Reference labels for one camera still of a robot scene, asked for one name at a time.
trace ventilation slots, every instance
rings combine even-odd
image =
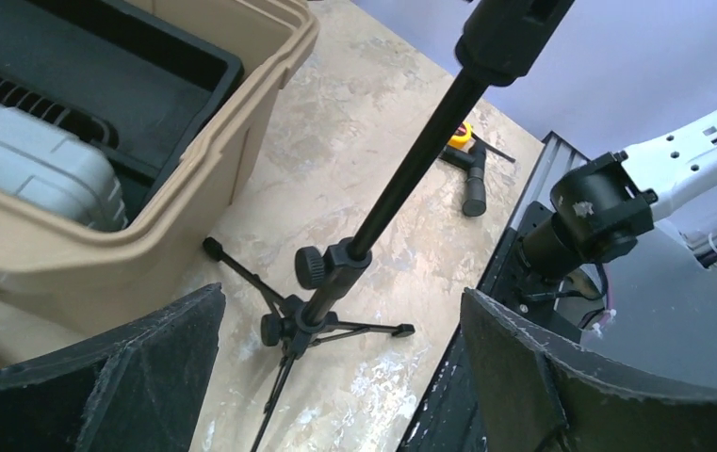
[[[717,132],[717,128],[715,126],[711,126],[708,129],[705,129],[703,134],[705,134],[705,137],[710,137],[711,135],[715,134]],[[717,137],[711,138],[710,142],[714,145],[717,145]]]
[[[117,149],[120,144],[117,130],[107,121],[95,118],[75,108],[25,88],[0,75],[0,104],[14,107],[42,121],[49,122],[74,134],[88,144],[102,144]]]

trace tripod base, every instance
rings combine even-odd
[[[222,244],[212,237],[206,238],[203,242],[203,249],[209,258],[226,264],[250,285],[258,289],[269,307],[269,314],[261,317],[261,342],[267,347],[282,345],[283,357],[280,361],[280,369],[275,383],[272,385],[269,400],[264,406],[264,421],[261,423],[261,428],[253,443],[253,452],[258,450],[261,439],[269,425],[269,419],[288,380],[291,366],[305,353],[305,350],[368,332],[390,334],[392,337],[407,337],[416,332],[414,325],[409,323],[390,326],[342,322],[333,311],[327,312],[316,325],[311,325],[305,322],[303,315],[310,301],[304,301],[296,295],[283,298],[274,289],[261,281],[258,275],[251,273],[236,259],[228,255],[222,248]]]
[[[316,347],[326,342],[332,342],[339,339],[346,339],[352,336],[366,334],[368,332],[381,332],[391,334],[392,337],[407,337],[416,332],[414,325],[410,323],[401,323],[397,326],[375,325],[371,323],[353,323],[342,322],[338,319],[338,315],[330,311],[319,325],[309,327],[303,323],[301,319],[302,310],[306,302],[292,295],[281,301],[281,305],[293,312],[292,315],[280,317],[275,314],[267,314],[261,317],[261,342],[267,347],[275,347],[281,342],[283,343],[284,355],[288,356],[294,353],[298,358],[304,352],[299,346],[308,341],[307,346]],[[325,337],[319,337],[320,334],[327,334],[334,331],[344,331],[337,334],[331,334]],[[299,340],[295,340],[298,335],[307,336]]]

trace marble table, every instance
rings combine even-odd
[[[353,234],[452,77],[348,0],[309,4],[314,54],[280,93],[252,178],[212,232],[282,294],[302,291],[297,248]],[[481,101],[470,122],[516,158],[489,153],[488,210],[461,214],[464,175],[437,162],[373,250],[374,263],[336,305],[348,321],[416,325],[404,339],[365,335],[309,350],[295,365],[262,450],[391,451],[458,322],[542,145]],[[259,294],[201,256],[178,296],[222,282],[220,354],[191,450],[249,450],[280,359],[265,348]]]

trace tape measure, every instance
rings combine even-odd
[[[464,121],[460,126],[458,126],[458,130],[452,134],[452,137],[449,139],[449,143],[447,144],[456,149],[463,149],[471,138],[472,126],[469,125],[468,122]]]

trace black tool handle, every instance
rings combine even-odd
[[[479,217],[485,213],[485,146],[475,141],[468,154],[472,157],[472,166],[466,172],[462,210],[467,217]]]
[[[453,167],[460,168],[464,171],[469,171],[472,165],[475,164],[475,157],[460,149],[455,149],[452,146],[445,146],[444,151],[442,151],[438,157]]]

